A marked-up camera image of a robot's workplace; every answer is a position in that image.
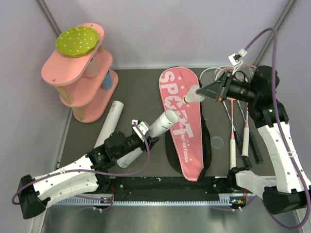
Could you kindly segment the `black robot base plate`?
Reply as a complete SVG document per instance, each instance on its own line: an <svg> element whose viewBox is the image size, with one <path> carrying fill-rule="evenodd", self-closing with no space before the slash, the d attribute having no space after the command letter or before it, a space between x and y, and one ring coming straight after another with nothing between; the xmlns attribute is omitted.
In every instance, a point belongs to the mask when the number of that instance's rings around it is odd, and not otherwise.
<svg viewBox="0 0 311 233"><path fill-rule="evenodd" d="M221 194L247 197L244 191L231 189L223 177L203 177L197 182L183 177L116 177L101 191L113 194L116 201L214 201Z"/></svg>

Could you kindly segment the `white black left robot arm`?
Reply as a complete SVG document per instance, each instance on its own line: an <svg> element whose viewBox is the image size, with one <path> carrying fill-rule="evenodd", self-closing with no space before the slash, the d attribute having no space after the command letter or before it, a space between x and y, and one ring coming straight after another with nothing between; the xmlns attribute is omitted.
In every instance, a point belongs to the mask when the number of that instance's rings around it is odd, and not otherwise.
<svg viewBox="0 0 311 233"><path fill-rule="evenodd" d="M38 216L55 203L82 193L106 192L110 188L107 171L115 161L131 152L149 151L162 134L159 127L143 121L134 120L132 126L130 136L113 132L103 144L65 167L22 177L12 203L21 207L23 218Z"/></svg>

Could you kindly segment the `white plastic shuttlecock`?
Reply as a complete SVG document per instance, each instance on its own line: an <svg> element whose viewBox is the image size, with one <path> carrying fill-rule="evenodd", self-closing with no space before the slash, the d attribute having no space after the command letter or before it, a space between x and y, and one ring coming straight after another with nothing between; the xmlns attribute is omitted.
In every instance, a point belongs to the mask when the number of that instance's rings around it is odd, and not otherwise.
<svg viewBox="0 0 311 233"><path fill-rule="evenodd" d="M200 89L200 85L195 84L190 87L187 94L182 99L184 104L189 104L192 102L202 102L205 100L205 97L197 94L197 91Z"/></svg>

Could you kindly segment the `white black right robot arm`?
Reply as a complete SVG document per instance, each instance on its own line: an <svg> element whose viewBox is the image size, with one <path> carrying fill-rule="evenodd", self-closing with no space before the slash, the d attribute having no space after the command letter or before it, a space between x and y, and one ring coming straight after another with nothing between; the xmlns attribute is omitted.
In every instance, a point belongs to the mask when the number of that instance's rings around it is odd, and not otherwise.
<svg viewBox="0 0 311 233"><path fill-rule="evenodd" d="M222 102L233 98L248 104L248 112L262 137L276 181L272 182L244 167L232 167L227 187L232 192L242 188L262 199L271 214L311 206L311 182L303 172L294 148L289 118L281 102L273 106L279 77L270 66L245 65L236 73L232 67L207 68L199 76L198 94Z"/></svg>

